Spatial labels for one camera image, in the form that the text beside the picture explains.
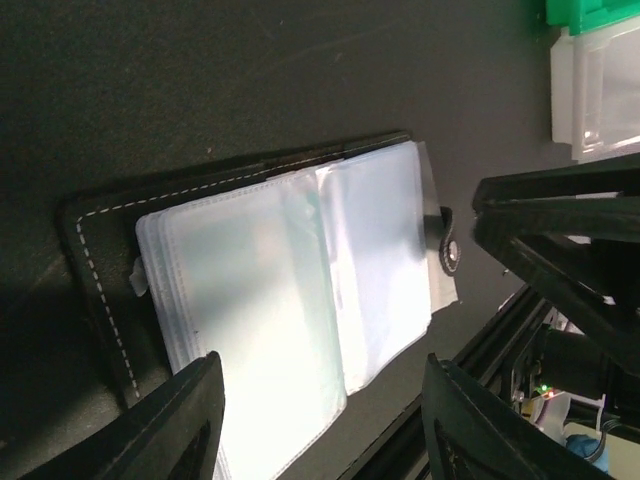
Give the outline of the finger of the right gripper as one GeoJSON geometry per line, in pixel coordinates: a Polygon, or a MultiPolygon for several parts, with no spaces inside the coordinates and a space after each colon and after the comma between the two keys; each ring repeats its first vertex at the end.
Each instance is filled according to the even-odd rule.
{"type": "Polygon", "coordinates": [[[485,178],[472,206],[480,247],[638,369],[638,155],[485,178]]]}

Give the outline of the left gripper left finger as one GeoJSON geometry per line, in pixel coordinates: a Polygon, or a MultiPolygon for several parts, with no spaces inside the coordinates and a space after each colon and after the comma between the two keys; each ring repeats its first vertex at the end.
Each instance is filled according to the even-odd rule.
{"type": "Polygon", "coordinates": [[[109,402],[75,408],[71,385],[2,383],[2,478],[213,478],[225,411],[217,353],[121,413],[109,402]]]}

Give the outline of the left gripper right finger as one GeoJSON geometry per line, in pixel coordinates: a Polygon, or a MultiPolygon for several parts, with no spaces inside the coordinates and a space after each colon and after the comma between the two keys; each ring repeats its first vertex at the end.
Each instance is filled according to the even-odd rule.
{"type": "Polygon", "coordinates": [[[607,479],[456,364],[427,357],[422,423],[433,479],[607,479]]]}

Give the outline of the black card holder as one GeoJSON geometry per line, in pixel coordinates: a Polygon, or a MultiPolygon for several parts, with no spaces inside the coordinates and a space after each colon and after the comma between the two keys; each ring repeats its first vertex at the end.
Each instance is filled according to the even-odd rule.
{"type": "Polygon", "coordinates": [[[59,228],[127,405],[220,356],[217,479],[279,477],[457,300],[452,215],[403,132],[82,195],[59,228]]]}

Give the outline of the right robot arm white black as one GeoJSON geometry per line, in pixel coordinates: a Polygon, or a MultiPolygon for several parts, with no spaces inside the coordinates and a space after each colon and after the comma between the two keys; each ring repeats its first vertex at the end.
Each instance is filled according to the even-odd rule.
{"type": "Polygon", "coordinates": [[[486,178],[475,242],[577,327],[545,334],[542,383],[605,400],[639,439],[639,156],[486,178]]]}

